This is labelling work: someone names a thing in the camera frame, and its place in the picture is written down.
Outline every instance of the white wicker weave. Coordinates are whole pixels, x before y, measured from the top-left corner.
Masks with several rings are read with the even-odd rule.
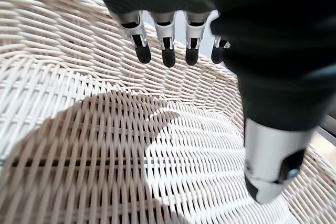
[[[102,0],[0,0],[0,223],[336,223],[309,149],[285,194],[245,188],[236,79],[200,57],[150,64]]]

